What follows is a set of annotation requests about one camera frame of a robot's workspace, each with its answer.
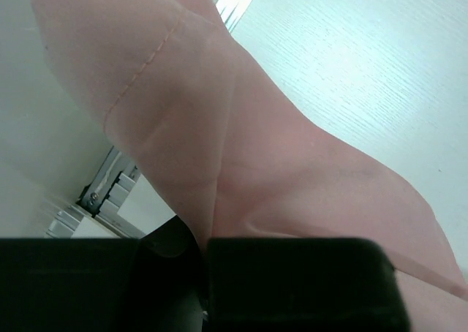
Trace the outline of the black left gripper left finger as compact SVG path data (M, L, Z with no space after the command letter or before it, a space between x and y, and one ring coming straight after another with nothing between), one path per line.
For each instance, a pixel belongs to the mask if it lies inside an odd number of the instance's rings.
M200 331L203 270L173 218L142 239L1 241L3 331Z

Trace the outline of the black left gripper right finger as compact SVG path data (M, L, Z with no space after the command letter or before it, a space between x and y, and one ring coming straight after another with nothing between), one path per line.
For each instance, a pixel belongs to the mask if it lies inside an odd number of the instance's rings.
M409 331L393 265L359 238L214 238L210 331Z

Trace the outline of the pink trousers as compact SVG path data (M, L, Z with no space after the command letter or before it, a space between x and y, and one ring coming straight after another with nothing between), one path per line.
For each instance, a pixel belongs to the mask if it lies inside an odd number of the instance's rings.
M205 247L212 237L350 235L460 298L422 196L313 124L212 0L31 0L52 73Z

